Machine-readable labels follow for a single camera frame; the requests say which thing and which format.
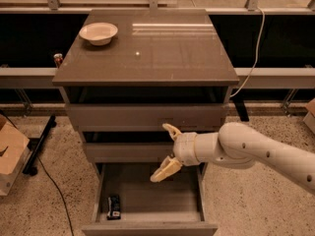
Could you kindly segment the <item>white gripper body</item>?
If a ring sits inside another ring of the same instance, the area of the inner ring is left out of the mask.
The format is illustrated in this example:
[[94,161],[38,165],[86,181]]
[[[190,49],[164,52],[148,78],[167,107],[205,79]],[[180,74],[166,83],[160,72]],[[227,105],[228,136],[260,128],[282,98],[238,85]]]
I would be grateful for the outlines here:
[[173,153],[184,166],[198,165],[199,160],[195,153],[195,132],[182,133],[174,141]]

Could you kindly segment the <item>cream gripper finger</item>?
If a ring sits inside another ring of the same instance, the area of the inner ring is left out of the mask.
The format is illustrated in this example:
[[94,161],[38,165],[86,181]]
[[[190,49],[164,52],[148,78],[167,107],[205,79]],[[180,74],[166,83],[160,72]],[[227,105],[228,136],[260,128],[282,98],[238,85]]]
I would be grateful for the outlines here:
[[182,164],[176,157],[167,156],[161,163],[159,169],[157,169],[151,176],[150,180],[154,183],[163,181],[178,172],[181,167]]
[[170,137],[175,141],[178,136],[181,135],[181,131],[177,129],[176,127],[168,124],[168,123],[163,123],[162,127],[169,133]]

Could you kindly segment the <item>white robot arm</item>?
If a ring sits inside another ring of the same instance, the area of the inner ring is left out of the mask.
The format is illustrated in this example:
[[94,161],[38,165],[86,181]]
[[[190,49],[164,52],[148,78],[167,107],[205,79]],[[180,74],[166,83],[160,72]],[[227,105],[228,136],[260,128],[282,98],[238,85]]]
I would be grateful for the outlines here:
[[237,122],[223,124],[214,133],[182,133],[165,123],[173,139],[172,155],[151,176],[160,182],[183,166],[212,162],[227,168],[248,168],[262,162],[306,191],[315,191],[315,154],[275,141],[255,129]]

